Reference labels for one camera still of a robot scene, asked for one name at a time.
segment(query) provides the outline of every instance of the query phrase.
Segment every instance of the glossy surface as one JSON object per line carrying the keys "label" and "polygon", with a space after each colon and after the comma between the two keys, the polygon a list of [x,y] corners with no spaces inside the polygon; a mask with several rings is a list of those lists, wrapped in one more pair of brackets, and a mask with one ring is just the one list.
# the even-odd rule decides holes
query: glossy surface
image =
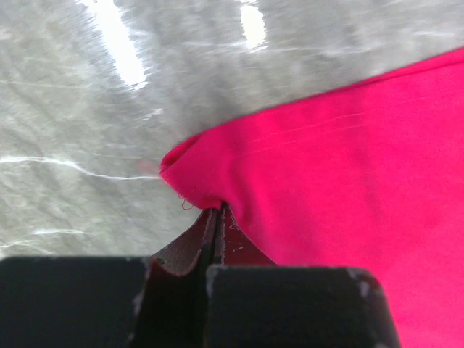
{"label": "glossy surface", "polygon": [[4,0],[0,257],[151,254],[198,215],[141,170],[240,115],[464,44],[460,0]]}

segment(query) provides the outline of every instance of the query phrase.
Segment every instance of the black plastic part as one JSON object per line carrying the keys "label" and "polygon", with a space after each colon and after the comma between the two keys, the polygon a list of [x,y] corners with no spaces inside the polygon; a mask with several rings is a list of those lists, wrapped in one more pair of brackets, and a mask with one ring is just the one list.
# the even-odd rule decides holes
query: black plastic part
{"label": "black plastic part", "polygon": [[213,265],[207,290],[209,348],[399,348],[384,293],[363,270]]}
{"label": "black plastic part", "polygon": [[147,267],[142,257],[2,260],[0,347],[127,347]]}

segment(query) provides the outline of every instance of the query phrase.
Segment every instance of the fabric fold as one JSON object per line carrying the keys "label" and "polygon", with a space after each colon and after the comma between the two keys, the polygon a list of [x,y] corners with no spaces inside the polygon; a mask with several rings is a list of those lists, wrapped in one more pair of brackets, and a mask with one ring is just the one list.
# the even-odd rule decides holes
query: fabric fold
{"label": "fabric fold", "polygon": [[464,347],[464,49],[213,128],[161,176],[278,264],[373,272],[405,347]]}

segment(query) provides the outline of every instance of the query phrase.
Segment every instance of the white scuff mark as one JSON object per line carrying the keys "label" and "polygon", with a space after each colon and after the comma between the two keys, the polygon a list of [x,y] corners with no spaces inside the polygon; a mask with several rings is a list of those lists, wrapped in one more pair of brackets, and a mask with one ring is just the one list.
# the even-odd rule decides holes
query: white scuff mark
{"label": "white scuff mark", "polygon": [[36,244],[37,244],[37,241],[31,241],[29,239],[24,239],[22,241],[13,241],[11,243],[0,244],[0,252],[3,249],[8,249],[8,248],[11,248],[11,247],[27,247],[29,249],[37,250],[37,251],[41,252],[42,254],[52,254],[52,252],[50,252],[49,250],[42,249],[39,246],[37,246]]}
{"label": "white scuff mark", "polygon": [[111,54],[121,79],[135,90],[146,82],[145,69],[137,57],[136,47],[124,25],[120,10],[112,0],[76,0],[87,7],[102,34],[104,45]]}
{"label": "white scuff mark", "polygon": [[[183,42],[184,45],[192,46],[192,47],[211,47],[214,49],[236,49],[236,48],[243,48],[247,45],[246,41],[237,41],[232,43],[210,43],[210,42],[198,42],[198,41],[186,41]],[[364,47],[353,47],[353,46],[346,46],[346,47],[316,47],[316,46],[301,46],[301,47],[278,47],[278,48],[270,48],[270,47],[263,47],[266,48],[265,53],[285,53],[285,52],[293,52],[293,51],[300,51],[300,52],[312,52],[310,56],[306,57],[315,57],[320,54],[328,54],[328,55],[343,55],[343,54],[362,54],[368,53],[370,51],[374,51],[376,49],[381,48],[383,45],[381,43],[376,43],[370,46]]]}
{"label": "white scuff mark", "polygon": [[107,180],[114,180],[114,181],[129,181],[129,180],[159,180],[159,176],[110,176],[110,175],[103,175],[93,173],[90,170],[82,168],[76,162],[65,160],[62,161],[60,159],[54,159],[50,157],[15,157],[15,156],[4,156],[0,157],[0,164],[9,164],[9,163],[24,163],[24,162],[37,162],[37,163],[44,163],[50,165],[61,165],[65,167],[69,167],[75,169],[83,174],[88,176],[93,176],[95,178],[103,178]]}
{"label": "white scuff mark", "polygon": [[442,32],[442,31],[415,31],[414,35],[417,36],[434,36],[437,38],[454,38],[455,33]]}
{"label": "white scuff mark", "polygon": [[153,116],[162,115],[164,112],[165,112],[164,109],[161,108],[161,107],[159,107],[159,108],[157,108],[157,109],[152,110],[152,111],[149,112],[148,114],[142,116],[141,119],[142,119],[143,121],[147,121],[147,120],[149,120],[150,118],[152,118]]}
{"label": "white scuff mark", "polygon": [[90,85],[87,86],[66,86],[66,85],[55,85],[53,83],[29,83],[22,81],[6,81],[0,80],[2,85],[16,85],[16,86],[30,86],[30,87],[44,87],[44,88],[64,88],[64,89],[85,89],[88,91],[96,91],[95,88],[91,88]]}
{"label": "white scuff mark", "polygon": [[38,228],[34,230],[34,232],[31,232],[30,234],[33,234],[34,236],[42,236],[42,235],[47,235],[47,234],[57,234],[57,233],[64,233],[64,234],[84,234],[83,231],[79,230],[66,230],[66,229],[45,229],[45,228]]}
{"label": "white scuff mark", "polygon": [[359,284],[360,292],[362,297],[367,297],[369,295],[370,285],[367,281],[361,281]]}

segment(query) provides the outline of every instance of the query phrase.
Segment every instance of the pink cloth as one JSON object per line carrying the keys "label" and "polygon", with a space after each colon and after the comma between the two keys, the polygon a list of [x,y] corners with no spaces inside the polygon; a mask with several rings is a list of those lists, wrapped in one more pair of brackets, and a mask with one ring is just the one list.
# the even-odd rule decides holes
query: pink cloth
{"label": "pink cloth", "polygon": [[213,128],[161,176],[278,264],[373,272],[404,347],[464,347],[464,49]]}

